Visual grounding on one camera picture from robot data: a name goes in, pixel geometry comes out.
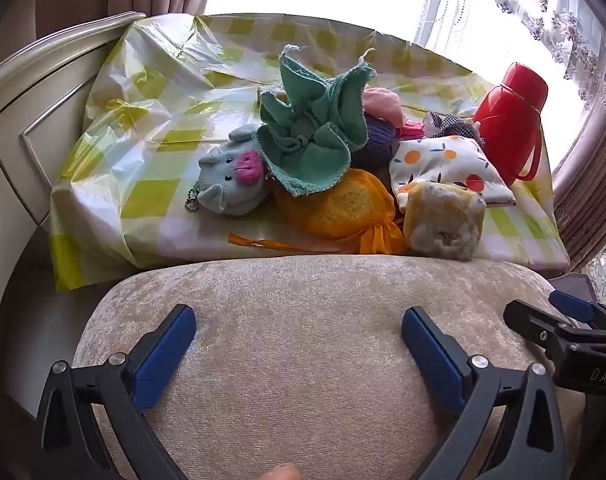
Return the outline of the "person's hand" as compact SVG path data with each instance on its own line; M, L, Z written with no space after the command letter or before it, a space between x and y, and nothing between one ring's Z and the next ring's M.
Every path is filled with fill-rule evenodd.
M281 464L265 474L262 474L257 480L303 480L303 474L294 464Z

